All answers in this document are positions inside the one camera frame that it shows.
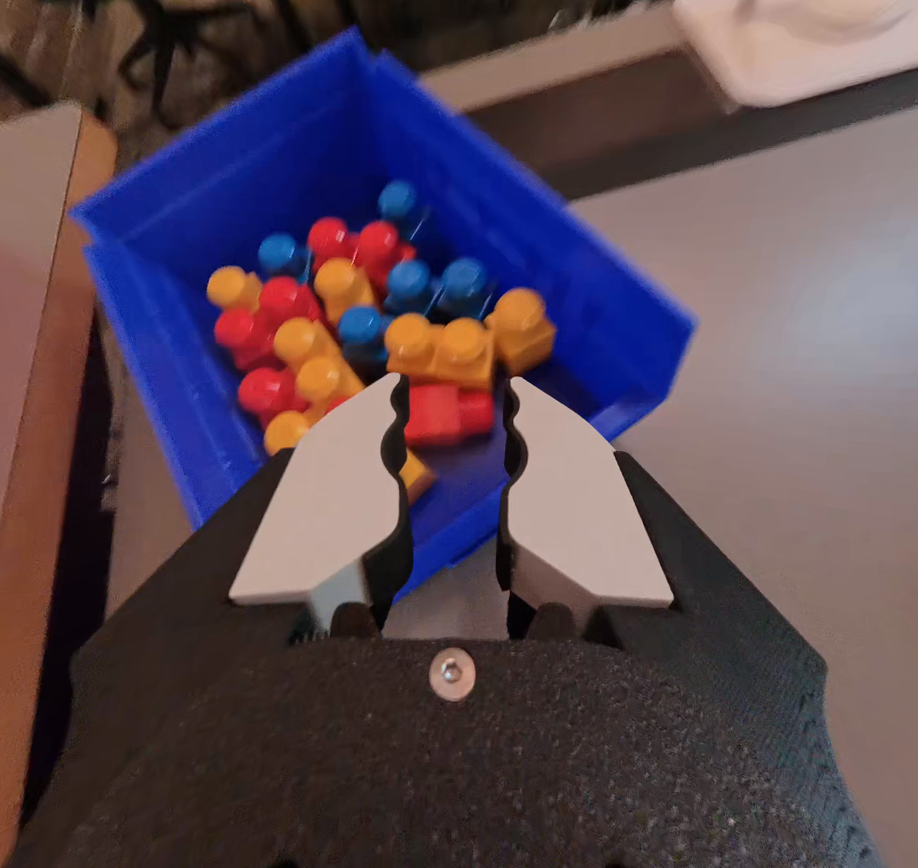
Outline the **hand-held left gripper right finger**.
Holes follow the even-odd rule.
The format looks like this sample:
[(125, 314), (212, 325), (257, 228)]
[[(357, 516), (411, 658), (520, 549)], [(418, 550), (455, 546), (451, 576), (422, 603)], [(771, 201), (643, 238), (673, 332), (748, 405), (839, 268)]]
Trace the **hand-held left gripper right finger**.
[(533, 609), (670, 608), (673, 590), (611, 442), (521, 377), (504, 398), (497, 579)]

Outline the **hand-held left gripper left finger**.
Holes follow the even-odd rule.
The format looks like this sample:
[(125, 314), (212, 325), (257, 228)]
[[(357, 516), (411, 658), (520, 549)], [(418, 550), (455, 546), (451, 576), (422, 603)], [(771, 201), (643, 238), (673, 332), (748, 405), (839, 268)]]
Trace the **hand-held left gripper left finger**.
[(389, 373), (293, 449), (234, 581), (236, 606), (293, 604), (313, 630), (361, 604), (381, 630), (413, 567), (407, 379)]

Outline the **pile of mega blocks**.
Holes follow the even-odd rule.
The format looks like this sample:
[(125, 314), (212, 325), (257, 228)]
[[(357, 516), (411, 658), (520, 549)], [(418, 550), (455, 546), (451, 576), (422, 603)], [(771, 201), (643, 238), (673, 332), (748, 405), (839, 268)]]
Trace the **pile of mega blocks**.
[(499, 374), (553, 357), (557, 327), (542, 295), (499, 293), (470, 257), (436, 273), (416, 247), (429, 219), (415, 186), (393, 180), (360, 231), (322, 217), (304, 242), (266, 236), (258, 270), (224, 265), (210, 275), (214, 339), (240, 373), (237, 402), (259, 424), (266, 455), (292, 449), (333, 409), (400, 372), (410, 380), (401, 476), (416, 500), (435, 479), (416, 449), (491, 435)]

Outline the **blue plastic bin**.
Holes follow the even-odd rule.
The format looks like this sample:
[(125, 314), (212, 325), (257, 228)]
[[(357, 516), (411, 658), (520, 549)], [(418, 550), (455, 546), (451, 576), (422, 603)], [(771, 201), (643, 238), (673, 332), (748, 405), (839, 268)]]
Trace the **blue plastic bin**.
[[(253, 270), (273, 231), (304, 240), (322, 217), (358, 228), (387, 180), (431, 209), (419, 255), (437, 272), (480, 260), (500, 293), (533, 288), (557, 327), (530, 383), (608, 441), (671, 391), (693, 321), (564, 201), (355, 31), (261, 84), (75, 210), (86, 260), (194, 527), (267, 456), (213, 337), (220, 266)], [(412, 511), (411, 590), (498, 528), (505, 437), (433, 457)]]

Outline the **wood-edged side table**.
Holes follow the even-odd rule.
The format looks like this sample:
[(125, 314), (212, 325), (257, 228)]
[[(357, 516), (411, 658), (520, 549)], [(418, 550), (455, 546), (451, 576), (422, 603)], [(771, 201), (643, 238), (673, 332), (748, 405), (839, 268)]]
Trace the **wood-edged side table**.
[(1, 847), (15, 847), (96, 306), (70, 209), (117, 142), (75, 103), (1, 130)]

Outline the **poster board stand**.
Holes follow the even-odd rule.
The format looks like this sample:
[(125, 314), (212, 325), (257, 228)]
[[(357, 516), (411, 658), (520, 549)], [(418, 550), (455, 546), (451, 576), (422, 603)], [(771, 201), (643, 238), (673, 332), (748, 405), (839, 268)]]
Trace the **poster board stand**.
[(674, 0), (733, 103), (782, 107), (916, 70), (917, 0)]

